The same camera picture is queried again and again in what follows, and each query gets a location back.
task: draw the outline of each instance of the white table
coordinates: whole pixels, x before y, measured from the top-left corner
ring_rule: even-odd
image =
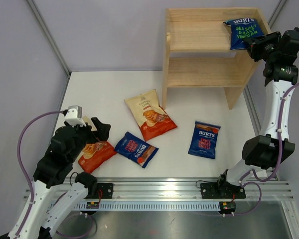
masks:
[[[143,138],[124,99],[151,89],[161,98],[161,80],[161,71],[73,72],[62,109],[79,105],[83,116],[111,124],[108,141],[115,147],[127,131]],[[117,154],[96,169],[94,176],[218,177],[241,159],[245,141],[255,136],[243,95],[229,110],[223,88],[168,90],[166,112],[178,128],[148,141],[159,150],[147,167]],[[187,154],[195,120],[221,126],[215,160]],[[59,117],[56,128],[63,126],[63,121]],[[73,171],[82,172],[77,162]]]

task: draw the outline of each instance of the shelf board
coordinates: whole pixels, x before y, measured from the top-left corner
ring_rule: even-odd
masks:
[[[241,87],[235,58],[170,58],[167,87]]]
[[[230,28],[223,21],[171,21],[171,52],[229,52]]]

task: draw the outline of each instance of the orange chip bag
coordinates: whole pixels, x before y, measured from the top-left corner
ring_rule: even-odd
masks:
[[[131,109],[145,141],[177,128],[174,121],[159,106],[156,90],[124,101]]]
[[[113,146],[107,141],[87,144],[82,150],[83,155],[78,163],[84,172],[92,173],[104,161],[108,160],[116,154]]]

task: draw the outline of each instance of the snack package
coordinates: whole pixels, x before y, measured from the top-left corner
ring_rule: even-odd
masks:
[[[145,168],[158,151],[158,148],[126,132],[115,146],[114,151]]]
[[[107,141],[87,144],[78,163],[86,173],[92,173],[100,165],[116,154],[113,146]]]
[[[195,121],[195,129],[188,154],[216,158],[216,143],[220,126]]]
[[[248,44],[243,41],[245,37],[264,35],[257,20],[254,18],[228,20],[224,24],[231,26],[231,50],[248,48]]]
[[[156,90],[124,101],[132,111],[145,141],[177,128],[177,125],[159,106]]]

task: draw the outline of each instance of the blue chip bag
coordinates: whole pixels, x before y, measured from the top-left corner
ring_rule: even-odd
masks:
[[[254,18],[228,20],[224,24],[231,26],[231,50],[247,49],[248,44],[243,41],[245,37],[264,35],[257,20]]]
[[[195,121],[195,129],[188,154],[216,158],[216,143],[220,126]]]
[[[158,148],[126,132],[115,146],[114,151],[145,168],[158,151]]]

